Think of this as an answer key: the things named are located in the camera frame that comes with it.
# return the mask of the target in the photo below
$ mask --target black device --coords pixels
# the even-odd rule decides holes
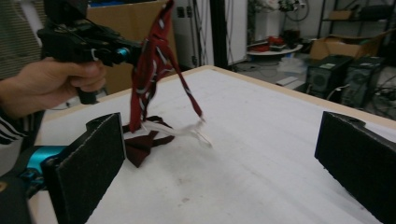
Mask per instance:
[[[324,112],[315,158],[373,216],[396,223],[396,144],[361,120]]]
[[[45,0],[46,25],[38,30],[43,56],[63,62],[84,63],[101,60],[105,65],[136,65],[141,43],[129,41],[112,29],[86,19],[88,0]],[[95,92],[78,89],[84,105],[96,103]]]
[[[125,159],[120,113],[87,123],[69,146],[26,149],[0,177],[2,224],[35,223],[27,200],[47,189],[60,224],[85,223]]]
[[[340,94],[335,90],[344,84],[347,68],[353,58],[344,55],[329,55],[307,69],[308,93],[318,98],[340,102]]]
[[[341,104],[362,108],[372,99],[385,59],[361,57],[352,63],[346,74],[347,88],[342,93]]]

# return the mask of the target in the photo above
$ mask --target sleeve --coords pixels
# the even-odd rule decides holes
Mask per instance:
[[[20,153],[34,145],[43,115],[41,111],[14,120],[0,107],[0,176],[13,167]]]
[[[0,145],[9,145],[28,135],[29,130],[24,130],[16,120],[10,119],[0,108]]]

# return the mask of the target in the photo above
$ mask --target white string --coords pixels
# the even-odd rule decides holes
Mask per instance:
[[[192,136],[198,139],[200,143],[203,143],[206,147],[212,148],[212,142],[210,141],[208,136],[201,132],[201,128],[202,126],[204,126],[204,124],[205,124],[205,120],[200,119],[196,124],[188,125],[181,129],[172,129],[160,123],[146,120],[141,124],[141,126],[145,130],[157,131],[173,136],[182,136],[182,135]]]

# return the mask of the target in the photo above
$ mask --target cardboard box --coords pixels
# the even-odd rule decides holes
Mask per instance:
[[[125,4],[110,7],[91,7],[87,18],[97,24],[107,26],[126,39],[142,41],[148,34],[163,4],[166,1]],[[169,46],[176,55],[174,31],[168,35]],[[107,67],[106,90],[108,94],[131,88],[131,72],[133,66],[128,63],[115,64]]]
[[[310,52],[311,59],[322,60],[331,54],[352,56],[376,56],[382,38],[395,29],[388,30],[374,37],[329,35],[315,40]]]
[[[349,10],[332,11],[329,14],[329,20],[345,21],[345,20],[349,20],[352,17],[352,15],[353,12]]]

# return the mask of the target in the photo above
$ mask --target cable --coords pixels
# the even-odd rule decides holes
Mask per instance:
[[[230,25],[230,33],[228,32],[228,18],[230,17],[230,11],[231,11],[231,25]],[[233,63],[233,50],[231,48],[231,38],[233,36],[233,0],[229,1],[229,4],[227,6],[227,13],[225,17],[225,25],[227,27],[226,29],[226,36],[228,40],[228,63],[231,60],[231,63]]]
[[[199,45],[201,46],[200,49],[200,62],[201,65],[202,63],[204,64],[208,64],[208,59],[207,59],[207,51],[206,51],[206,38],[207,38],[207,30],[205,30],[205,32],[203,31],[202,27],[202,20],[201,20],[201,16],[200,16],[200,12],[198,10],[198,4],[196,2],[196,0],[193,0],[193,5],[194,5],[194,16],[196,17],[196,21],[195,24],[198,26],[198,33],[199,36],[202,38],[202,42],[204,43],[203,46],[201,46],[201,41],[198,41]],[[201,11],[203,12],[203,14],[205,15],[205,28],[207,29],[207,21],[208,21],[208,17],[207,17],[207,12],[208,12],[208,6],[209,4],[207,3],[207,1],[203,1],[202,2],[202,7],[201,7]]]

